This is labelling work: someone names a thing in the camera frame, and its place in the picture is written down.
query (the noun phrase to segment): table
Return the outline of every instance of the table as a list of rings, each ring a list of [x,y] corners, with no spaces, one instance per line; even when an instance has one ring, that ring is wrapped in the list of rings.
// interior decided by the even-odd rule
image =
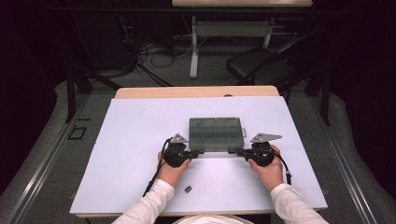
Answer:
[[[173,0],[174,7],[311,7],[311,0]],[[264,36],[263,46],[268,48],[273,23],[269,21],[197,21],[192,16],[192,55],[190,78],[198,76],[198,35],[212,36]]]
[[[188,138],[191,117],[239,117],[247,129],[245,147],[258,132],[283,135],[274,144],[282,149],[293,186],[315,209],[327,207],[290,112],[275,87],[167,87],[117,92],[70,213],[85,218],[119,216],[137,203],[155,173],[163,142],[176,133]],[[184,188],[190,185],[193,189],[187,194]],[[243,158],[206,152],[192,161],[161,216],[271,212],[269,192]]]

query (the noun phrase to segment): hand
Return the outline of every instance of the hand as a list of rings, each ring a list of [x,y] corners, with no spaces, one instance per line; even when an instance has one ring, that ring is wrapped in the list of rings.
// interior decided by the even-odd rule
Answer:
[[[280,150],[276,146],[271,145],[271,148],[280,154]],[[262,183],[269,191],[283,183],[283,166],[278,157],[274,156],[272,163],[265,167],[259,166],[252,159],[247,160],[247,162],[250,164],[251,169],[260,176]]]
[[[161,152],[158,153],[158,161],[161,159]],[[163,159],[161,164],[163,166],[158,173],[158,179],[165,181],[172,187],[176,187],[178,180],[184,171],[189,167],[191,160],[185,160],[179,167],[172,167]]]

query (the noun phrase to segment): black chair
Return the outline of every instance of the black chair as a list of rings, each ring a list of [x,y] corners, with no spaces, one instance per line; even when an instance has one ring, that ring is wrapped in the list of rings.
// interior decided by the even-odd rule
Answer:
[[[227,61],[227,70],[238,78],[238,85],[273,85],[280,94],[287,92],[289,100],[291,86],[307,77],[299,74],[288,64],[287,59],[300,49],[312,43],[320,34],[315,30],[293,39],[275,52],[257,47],[242,52]]]

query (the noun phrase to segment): clear plastic tray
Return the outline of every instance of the clear plastic tray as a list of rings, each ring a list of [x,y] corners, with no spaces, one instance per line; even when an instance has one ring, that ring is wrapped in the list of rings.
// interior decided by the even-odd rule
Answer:
[[[244,146],[241,121],[239,118],[192,118],[189,146],[200,153],[235,153],[236,148]]]

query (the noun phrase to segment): black cable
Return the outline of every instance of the black cable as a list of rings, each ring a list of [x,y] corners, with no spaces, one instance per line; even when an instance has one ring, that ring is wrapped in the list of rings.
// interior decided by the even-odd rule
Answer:
[[[154,61],[153,61],[153,58],[154,58],[154,55],[155,55],[155,54],[151,54],[150,62],[151,62],[151,64],[152,64],[154,67],[157,67],[157,68],[166,68],[166,67],[169,67],[169,66],[171,66],[171,65],[175,62],[175,58],[176,58],[176,56],[175,56],[172,52],[170,52],[170,54],[171,54],[171,57],[172,57],[172,62],[170,62],[170,63],[167,64],[167,65],[159,66],[159,65],[155,64]]]
[[[112,79],[112,78],[116,78],[116,77],[124,77],[130,73],[132,73],[134,71],[134,67],[126,67],[124,69],[122,69],[120,72],[116,73],[116,74],[112,74],[112,75],[101,75],[102,77],[105,77],[107,79]]]
[[[148,182],[148,186],[146,187],[145,193],[143,194],[143,197],[146,196],[146,194],[151,190],[152,185],[154,184],[155,179],[157,179],[158,173],[161,170],[161,167],[163,167],[164,163],[161,163],[163,161],[163,154],[165,153],[165,147],[167,144],[169,144],[172,140],[171,138],[168,138],[165,140],[165,142],[163,143],[163,149],[161,150],[161,157],[158,160],[158,165],[157,165],[157,171],[155,172],[154,176],[152,177],[152,179]]]
[[[172,87],[171,84],[169,84],[168,82],[166,82],[165,80],[163,80],[162,78],[158,77],[157,75],[155,75],[154,73],[150,72],[145,66],[143,66],[142,64],[138,63],[137,66],[139,68],[141,68],[144,72],[146,72],[146,74],[153,80],[155,81],[157,84],[159,84],[160,86],[163,87]]]
[[[288,184],[291,185],[291,173],[290,173],[290,171],[289,171],[288,165],[286,164],[286,162],[283,160],[283,158],[280,156],[280,154],[279,154],[277,151],[275,151],[275,150],[272,149],[272,152],[273,152],[273,154],[274,154],[276,157],[278,157],[278,158],[280,159],[280,161],[282,161],[283,166],[285,166],[285,169],[286,169],[286,179],[287,179]]]
[[[184,40],[183,40],[183,35],[180,36],[179,41],[184,41]],[[185,42],[185,44],[184,44],[184,47],[183,47],[183,48],[176,48],[176,49],[181,49],[181,52],[175,53],[175,57],[184,56],[185,51],[186,51],[187,49],[189,49],[189,51],[191,50],[191,40],[187,37],[187,40],[184,41],[184,42]]]

